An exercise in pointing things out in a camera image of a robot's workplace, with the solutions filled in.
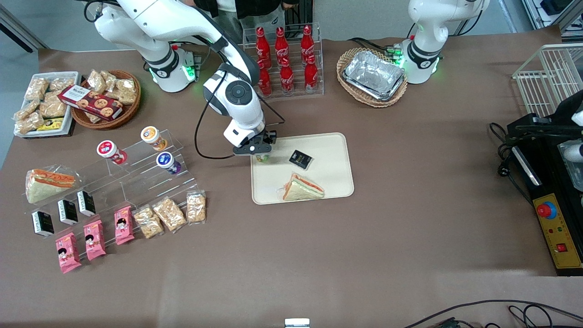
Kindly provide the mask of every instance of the red bottle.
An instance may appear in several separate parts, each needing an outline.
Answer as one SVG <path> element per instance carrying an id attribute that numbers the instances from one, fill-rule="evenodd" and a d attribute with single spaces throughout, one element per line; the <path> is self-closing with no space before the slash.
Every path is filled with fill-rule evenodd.
<path id="1" fill-rule="evenodd" d="M 259 56 L 260 61 L 263 61 L 265 68 L 271 68 L 271 50 L 265 38 L 265 30 L 263 27 L 257 27 L 255 34 L 257 35 L 257 43 L 255 43 L 257 56 Z"/>
<path id="2" fill-rule="evenodd" d="M 301 38 L 301 64 L 305 67 L 308 57 L 314 54 L 314 40 L 312 39 L 312 27 L 304 26 L 304 37 Z"/>
<path id="3" fill-rule="evenodd" d="M 316 67 L 316 57 L 311 54 L 307 58 L 308 64 L 305 66 L 305 91 L 307 93 L 314 93 L 318 89 L 318 68 Z"/>
<path id="4" fill-rule="evenodd" d="M 290 46 L 287 44 L 286 37 L 283 35 L 283 27 L 278 27 L 275 30 L 277 38 L 275 39 L 275 52 L 278 56 L 278 64 L 282 65 L 282 59 L 289 60 Z"/>
<path id="5" fill-rule="evenodd" d="M 259 65 L 259 89 L 261 90 L 261 94 L 263 98 L 267 98 L 271 96 L 271 81 L 269 80 L 269 72 L 265 68 L 264 61 L 257 61 Z"/>
<path id="6" fill-rule="evenodd" d="M 293 71 L 290 68 L 290 61 L 287 58 L 282 58 L 282 70 L 279 71 L 279 75 L 282 79 L 282 91 L 286 96 L 293 95 Z"/>

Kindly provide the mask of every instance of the red button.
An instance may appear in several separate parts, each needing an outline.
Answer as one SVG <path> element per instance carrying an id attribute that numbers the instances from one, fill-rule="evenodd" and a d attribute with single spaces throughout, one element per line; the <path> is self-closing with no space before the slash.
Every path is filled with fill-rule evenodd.
<path id="1" fill-rule="evenodd" d="M 551 210 L 551 208 L 550 208 L 550 206 L 548 206 L 547 204 L 538 205 L 536 207 L 536 212 L 541 217 L 544 217 L 544 218 L 547 218 L 547 217 L 551 216 L 551 214 L 553 213 L 552 210 Z"/>

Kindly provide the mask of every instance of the woven bread basket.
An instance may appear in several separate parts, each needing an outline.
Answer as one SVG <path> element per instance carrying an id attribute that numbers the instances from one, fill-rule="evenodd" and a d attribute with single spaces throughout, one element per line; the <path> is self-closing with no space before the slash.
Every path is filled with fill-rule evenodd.
<path id="1" fill-rule="evenodd" d="M 124 125 L 125 123 L 127 123 L 138 111 L 138 107 L 140 106 L 140 96 L 142 95 L 142 88 L 140 88 L 140 83 L 138 82 L 138 79 L 136 79 L 136 77 L 133 76 L 132 74 L 125 72 L 125 71 L 115 71 L 114 70 L 114 71 L 109 71 L 109 73 L 111 73 L 112 75 L 114 75 L 118 79 L 133 79 L 134 80 L 134 85 L 136 87 L 136 92 L 137 92 L 136 101 L 131 105 L 124 105 L 121 115 L 118 116 L 115 120 L 113 120 L 111 122 L 105 121 L 105 120 L 100 120 L 99 122 L 97 122 L 95 124 L 91 123 L 91 121 L 89 120 L 87 115 L 85 115 L 84 111 L 82 111 L 81 109 L 71 107 L 71 114 L 73 114 L 73 118 L 75 119 L 75 121 L 78 124 L 81 124 L 82 126 L 84 126 L 86 128 L 97 129 L 97 130 L 115 129 L 115 128 L 118 128 L 118 127 Z M 87 80 L 83 81 L 83 83 L 81 83 L 81 86 L 89 89 L 89 84 L 87 83 Z"/>
<path id="2" fill-rule="evenodd" d="M 350 93 L 350 95 L 352 95 L 356 100 L 360 101 L 363 104 L 367 104 L 371 107 L 384 108 L 384 107 L 389 107 L 390 105 L 396 103 L 397 100 L 399 100 L 403 96 L 403 94 L 405 93 L 405 90 L 407 90 L 407 78 L 406 77 L 405 77 L 405 80 L 403 81 L 403 83 L 401 83 L 401 85 L 399 86 L 399 89 L 397 89 L 397 91 L 395 91 L 395 94 L 387 102 L 382 102 L 378 99 L 375 99 L 374 97 L 372 97 L 368 93 L 366 93 L 366 92 L 360 90 L 359 88 L 353 86 L 352 84 L 346 82 L 344 80 L 344 78 L 342 78 L 342 71 L 344 71 L 344 69 L 350 64 L 350 62 L 352 61 L 354 56 L 361 51 L 371 51 L 373 54 L 378 56 L 380 59 L 389 61 L 389 58 L 387 56 L 379 53 L 376 50 L 372 50 L 372 49 L 354 48 L 354 49 L 351 49 L 351 50 L 345 52 L 342 56 L 340 56 L 340 59 L 338 60 L 338 63 L 336 64 L 336 77 L 338 78 L 338 81 L 340 82 L 342 87 L 344 87 L 344 89 L 346 89 L 346 91 L 348 91 L 348 93 Z"/>

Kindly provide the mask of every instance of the white tray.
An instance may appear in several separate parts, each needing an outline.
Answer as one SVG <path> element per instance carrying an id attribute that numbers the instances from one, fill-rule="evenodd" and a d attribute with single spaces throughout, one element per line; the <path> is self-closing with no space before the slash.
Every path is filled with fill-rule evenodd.
<path id="1" fill-rule="evenodd" d="M 289 162 L 295 150 L 311 156 L 307 170 Z M 346 138 L 341 133 L 302 135 L 278 138 L 267 163 L 251 157 L 251 193 L 258 205 L 291 203 L 278 197 L 278 189 L 292 173 L 304 176 L 324 189 L 324 198 L 348 197 L 354 192 L 354 181 L 348 157 Z"/>
<path id="2" fill-rule="evenodd" d="M 79 72 L 75 72 L 75 71 L 34 74 L 33 77 L 31 78 L 31 80 L 38 79 L 38 78 L 45 78 L 45 79 L 49 79 L 51 81 L 56 79 L 56 78 L 73 78 L 73 79 L 75 79 L 75 84 L 77 84 L 77 85 L 79 84 L 79 82 L 81 82 L 81 74 L 79 74 Z M 22 102 L 21 108 L 23 108 L 28 103 L 30 103 L 30 101 L 25 99 Z M 65 110 L 65 116 L 63 117 L 63 124 L 61 125 L 60 129 L 51 130 L 51 131 L 31 131 L 31 132 L 28 132 L 27 134 L 15 133 L 15 136 L 20 137 L 20 138 L 39 138 L 39 137 L 56 137 L 59 135 L 66 135 L 69 133 L 69 129 L 71 127 L 71 122 L 73 122 L 73 117 L 71 115 L 71 107 L 69 105 L 67 105 L 67 108 Z"/>

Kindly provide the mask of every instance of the brown tabletop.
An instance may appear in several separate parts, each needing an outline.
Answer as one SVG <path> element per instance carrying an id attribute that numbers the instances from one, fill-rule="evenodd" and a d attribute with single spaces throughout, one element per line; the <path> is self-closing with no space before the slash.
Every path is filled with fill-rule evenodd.
<path id="1" fill-rule="evenodd" d="M 486 298 L 582 313 L 583 278 L 555 277 L 531 207 L 496 174 L 497 142 L 487 133 L 489 122 L 506 125 L 524 114 L 510 75 L 541 45 L 559 42 L 558 29 L 450 38 L 434 76 L 379 110 L 356 102 L 336 80 L 336 60 L 355 44 L 325 41 L 325 95 L 272 104 L 287 119 L 280 137 L 346 136 L 354 194 L 265 206 L 251 199 L 249 158 L 196 155 L 202 83 L 164 93 L 134 51 L 41 51 L 42 72 L 135 74 L 142 105 L 117 130 L 77 127 L 70 138 L 14 139 L 0 173 L 0 323 L 255 328 L 309 317 L 316 328 L 400 327 Z M 217 64 L 213 57 L 205 65 L 202 81 Z M 204 153 L 229 152 L 222 136 L 228 122 L 207 113 L 199 135 Z M 99 141 L 131 145 L 146 125 L 170 129 L 185 145 L 187 164 L 208 191 L 207 224 L 135 240 L 63 275 L 54 243 L 34 235 L 23 215 L 26 171 L 54 163 L 81 168 L 98 160 Z M 451 315 L 513 324 L 504 305 Z"/>

